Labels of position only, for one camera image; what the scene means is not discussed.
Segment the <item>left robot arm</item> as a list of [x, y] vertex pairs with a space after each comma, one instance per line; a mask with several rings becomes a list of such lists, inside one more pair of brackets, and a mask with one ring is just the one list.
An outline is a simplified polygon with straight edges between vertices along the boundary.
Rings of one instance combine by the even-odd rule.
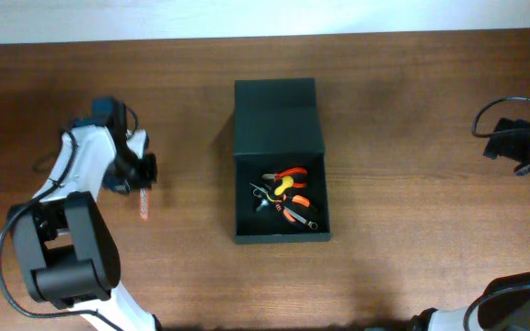
[[[115, 97], [98, 97], [88, 118], [71, 121], [41, 189], [11, 207], [0, 233], [0, 290], [19, 313], [35, 319], [82, 316], [97, 330], [158, 330], [121, 283], [118, 248], [97, 205], [101, 189], [128, 195], [156, 182], [149, 138], [127, 119], [135, 113]], [[10, 237], [29, 296], [48, 302], [52, 313], [21, 307], [7, 289], [2, 270]]]

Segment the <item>yellow black screwdriver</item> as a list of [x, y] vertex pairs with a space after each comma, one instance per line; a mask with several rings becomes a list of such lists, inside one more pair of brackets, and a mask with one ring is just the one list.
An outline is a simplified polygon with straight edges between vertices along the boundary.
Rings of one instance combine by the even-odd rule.
[[268, 184], [251, 184], [253, 187], [253, 195], [260, 200], [255, 212], [264, 210], [274, 202], [281, 201], [284, 191], [294, 185], [294, 178], [292, 176], [279, 177], [274, 174], [265, 174], [261, 177]]

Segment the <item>black box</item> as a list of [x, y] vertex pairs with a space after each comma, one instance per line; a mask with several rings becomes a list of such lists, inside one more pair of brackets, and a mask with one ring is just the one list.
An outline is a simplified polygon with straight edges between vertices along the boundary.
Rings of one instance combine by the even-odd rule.
[[[235, 83], [234, 161], [236, 242], [325, 242], [331, 237], [325, 144], [312, 78]], [[281, 201], [255, 212], [251, 184], [292, 167], [308, 171], [305, 188], [288, 188]]]

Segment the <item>red side cutters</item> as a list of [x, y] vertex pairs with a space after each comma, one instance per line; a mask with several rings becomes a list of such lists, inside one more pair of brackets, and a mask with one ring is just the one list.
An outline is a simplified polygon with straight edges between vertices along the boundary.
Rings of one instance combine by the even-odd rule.
[[305, 188], [307, 186], [308, 171], [303, 167], [292, 167], [282, 172], [265, 173], [261, 176], [262, 179], [269, 181], [278, 181], [283, 177], [291, 177], [294, 180], [293, 188]]

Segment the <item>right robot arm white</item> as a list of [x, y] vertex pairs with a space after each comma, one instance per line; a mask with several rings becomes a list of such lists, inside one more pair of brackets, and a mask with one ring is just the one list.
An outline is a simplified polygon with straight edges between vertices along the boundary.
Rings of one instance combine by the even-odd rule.
[[[503, 97], [481, 109], [471, 126], [476, 138], [486, 138], [483, 155], [496, 159], [505, 157], [517, 163], [513, 170], [518, 177], [530, 174], [530, 121], [502, 118], [494, 131], [478, 132], [481, 115], [492, 106], [505, 101], [527, 101], [530, 97]], [[530, 331], [530, 271], [493, 280], [469, 306], [456, 310], [430, 308], [413, 316], [405, 328], [412, 331]]]

